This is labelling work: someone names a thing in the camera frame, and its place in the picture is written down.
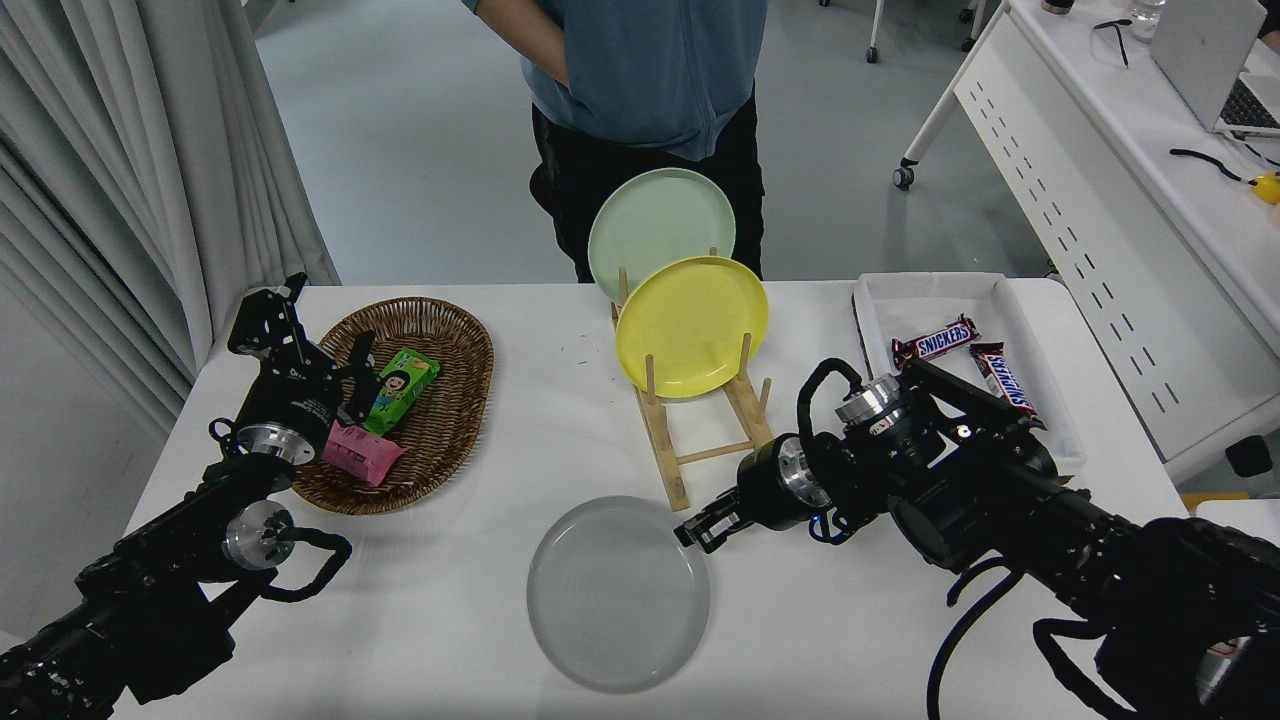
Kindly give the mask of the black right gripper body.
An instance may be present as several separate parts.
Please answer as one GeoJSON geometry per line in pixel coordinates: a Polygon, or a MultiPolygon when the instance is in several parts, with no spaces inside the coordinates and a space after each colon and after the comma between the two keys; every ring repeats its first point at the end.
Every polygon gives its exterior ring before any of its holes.
{"type": "Polygon", "coordinates": [[[787,530],[817,515],[817,482],[800,445],[767,445],[737,470],[740,518],[787,530]]]}

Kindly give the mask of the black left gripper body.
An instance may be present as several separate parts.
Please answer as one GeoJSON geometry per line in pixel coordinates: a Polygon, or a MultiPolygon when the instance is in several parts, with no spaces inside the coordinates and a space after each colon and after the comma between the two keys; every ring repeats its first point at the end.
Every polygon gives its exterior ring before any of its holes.
{"type": "Polygon", "coordinates": [[[239,443],[261,429],[291,430],[311,446],[323,446],[343,400],[334,363],[311,363],[280,370],[262,365],[239,410],[239,443]]]}

